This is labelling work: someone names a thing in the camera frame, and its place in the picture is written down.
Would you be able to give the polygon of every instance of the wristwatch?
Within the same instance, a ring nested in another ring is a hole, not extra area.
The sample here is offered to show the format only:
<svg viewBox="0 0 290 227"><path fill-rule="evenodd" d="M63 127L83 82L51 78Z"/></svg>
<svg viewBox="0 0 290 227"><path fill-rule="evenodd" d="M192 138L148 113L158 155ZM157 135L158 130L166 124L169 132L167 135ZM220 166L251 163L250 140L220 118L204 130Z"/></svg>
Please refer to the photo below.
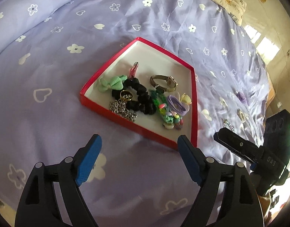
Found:
<svg viewBox="0 0 290 227"><path fill-rule="evenodd" d="M160 86L159 84L157 84L154 80L155 79L162 79L165 80L167 83L167 86L169 88L165 88ZM171 77L171 76L163 76L163 75L153 75L152 77L150 77L150 84L157 90L160 91L161 93L164 92L173 92L176 90L176 87L178 86L178 83L176 82L176 80Z"/></svg>

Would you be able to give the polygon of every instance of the green bow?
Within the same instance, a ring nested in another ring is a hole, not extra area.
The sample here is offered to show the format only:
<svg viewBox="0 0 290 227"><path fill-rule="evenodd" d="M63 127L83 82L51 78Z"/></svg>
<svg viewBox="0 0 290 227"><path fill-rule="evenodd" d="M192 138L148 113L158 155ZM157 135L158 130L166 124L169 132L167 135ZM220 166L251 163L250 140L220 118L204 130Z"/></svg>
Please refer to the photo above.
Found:
<svg viewBox="0 0 290 227"><path fill-rule="evenodd" d="M121 90L123 89L123 82L127 79L126 75L122 76L115 76L110 79L110 81L106 81L105 79L101 78L100 79L100 86L99 86L99 91L100 92L105 92L108 89L115 89L115 90Z"/></svg>

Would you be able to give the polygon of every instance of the bed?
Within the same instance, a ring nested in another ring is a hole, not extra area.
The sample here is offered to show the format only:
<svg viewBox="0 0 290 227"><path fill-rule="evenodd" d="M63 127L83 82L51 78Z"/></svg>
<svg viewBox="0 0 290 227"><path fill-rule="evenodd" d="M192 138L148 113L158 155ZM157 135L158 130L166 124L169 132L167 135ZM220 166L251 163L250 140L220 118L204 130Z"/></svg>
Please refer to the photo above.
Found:
<svg viewBox="0 0 290 227"><path fill-rule="evenodd" d="M0 0L0 5L8 1ZM0 39L6 33L0 31ZM197 147L206 156L232 165L241 161L213 140L225 119L239 136L258 146L263 143L269 93L265 64L245 30L211 0L70 0L22 36L0 53L0 199L14 209L35 163L59 163L97 133L102 151L80 187L96 222L181 225L199 187L179 153L112 123L79 101L94 72L136 37L194 67ZM75 48L79 52L71 54ZM245 123L238 109L246 114ZM210 223L216 220L223 187ZM69 222L62 204L60 211Z"/></svg>

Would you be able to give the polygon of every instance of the black scrunchie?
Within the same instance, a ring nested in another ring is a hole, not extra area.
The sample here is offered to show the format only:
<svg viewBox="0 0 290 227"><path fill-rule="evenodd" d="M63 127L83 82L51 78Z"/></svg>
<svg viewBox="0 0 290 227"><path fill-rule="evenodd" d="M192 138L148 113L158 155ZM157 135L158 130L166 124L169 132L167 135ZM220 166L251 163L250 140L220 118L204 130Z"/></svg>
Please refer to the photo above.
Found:
<svg viewBox="0 0 290 227"><path fill-rule="evenodd" d="M153 105L152 98L148 94L145 86L141 85L137 78L126 79L123 82L123 89L115 90L113 89L111 95L116 99L120 99L120 93L122 90L127 90L128 87L136 90L136 94L138 95L138 101L128 101L126 103L126 108L128 110L133 110L135 112L141 111L144 114L153 115L156 113L156 106Z"/></svg>

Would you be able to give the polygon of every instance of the blue gripper pad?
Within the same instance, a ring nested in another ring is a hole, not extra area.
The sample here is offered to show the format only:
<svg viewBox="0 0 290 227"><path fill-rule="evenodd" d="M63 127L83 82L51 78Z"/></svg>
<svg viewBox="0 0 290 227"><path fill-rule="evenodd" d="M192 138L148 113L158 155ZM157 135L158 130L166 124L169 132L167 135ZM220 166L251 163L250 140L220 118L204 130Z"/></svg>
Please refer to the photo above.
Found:
<svg viewBox="0 0 290 227"><path fill-rule="evenodd" d="M203 171L206 167L206 157L199 148L194 148L185 135L178 138L178 149L192 181L203 185Z"/></svg>
<svg viewBox="0 0 290 227"><path fill-rule="evenodd" d="M76 177L76 184L78 185L78 187L80 187L82 183L87 181L89 174L102 148L102 139L99 135L97 135L94 141L92 141L92 139L93 137L89 141L92 142L90 148L88 149L86 155L82 159L82 162L78 166L78 173Z"/></svg>

